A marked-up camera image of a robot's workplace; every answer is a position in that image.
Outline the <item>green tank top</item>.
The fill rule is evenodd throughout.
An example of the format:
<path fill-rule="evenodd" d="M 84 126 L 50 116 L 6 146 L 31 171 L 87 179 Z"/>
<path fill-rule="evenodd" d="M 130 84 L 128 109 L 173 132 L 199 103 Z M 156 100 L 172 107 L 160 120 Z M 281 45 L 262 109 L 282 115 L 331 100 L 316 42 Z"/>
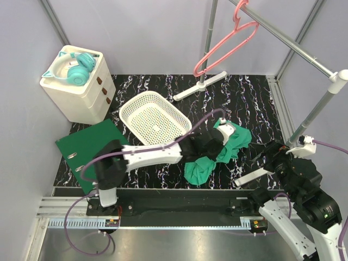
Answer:
<path fill-rule="evenodd" d="M 231 159 L 238 159 L 240 149 L 248 148 L 252 140 L 251 132 L 228 120 L 226 121 L 226 124 L 233 126 L 234 132 L 217 156 L 216 160 L 202 157 L 194 162 L 185 163 L 184 178 L 191 185 L 204 184 L 215 170 L 217 163 L 227 164 Z"/>

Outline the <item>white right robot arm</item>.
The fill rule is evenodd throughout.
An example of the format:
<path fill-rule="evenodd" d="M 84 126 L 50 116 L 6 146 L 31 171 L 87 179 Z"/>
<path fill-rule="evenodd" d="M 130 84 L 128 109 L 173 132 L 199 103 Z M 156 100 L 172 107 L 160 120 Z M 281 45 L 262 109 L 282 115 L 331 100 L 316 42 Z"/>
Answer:
<path fill-rule="evenodd" d="M 252 144 L 254 160 L 265 158 L 262 169 L 274 173 L 284 190 L 282 193 L 298 217 L 307 225 L 313 242 L 307 240 L 288 217 L 283 217 L 275 198 L 265 188 L 248 196 L 247 209 L 252 215 L 266 218 L 297 255 L 298 260 L 347 260 L 344 235 L 347 222 L 342 221 L 337 202 L 320 183 L 322 175 L 307 159 L 314 154 L 319 141 L 303 136 L 300 147 L 290 148 L 277 140 Z"/>

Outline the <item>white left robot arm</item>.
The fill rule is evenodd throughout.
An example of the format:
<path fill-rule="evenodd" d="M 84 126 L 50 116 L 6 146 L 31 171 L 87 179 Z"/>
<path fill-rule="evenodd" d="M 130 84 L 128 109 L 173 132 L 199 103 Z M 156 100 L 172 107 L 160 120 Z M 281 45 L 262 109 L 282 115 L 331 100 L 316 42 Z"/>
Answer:
<path fill-rule="evenodd" d="M 94 158 L 99 203 L 105 215 L 117 210 L 116 188 L 127 173 L 134 169 L 158 164 L 191 163 L 200 158 L 216 159 L 228 141 L 228 136 L 214 128 L 202 133 L 184 135 L 163 145 L 126 146 L 113 140 Z"/>

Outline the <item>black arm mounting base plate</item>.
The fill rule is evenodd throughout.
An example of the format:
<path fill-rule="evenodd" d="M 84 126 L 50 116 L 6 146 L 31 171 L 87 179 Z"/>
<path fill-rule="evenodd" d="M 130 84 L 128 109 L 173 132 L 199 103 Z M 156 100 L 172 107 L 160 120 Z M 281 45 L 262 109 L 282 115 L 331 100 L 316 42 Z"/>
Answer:
<path fill-rule="evenodd" d="M 89 199 L 90 217 L 120 217 L 124 229 L 248 229 L 262 220 L 250 190 L 117 189 L 117 203 L 102 207 Z"/>

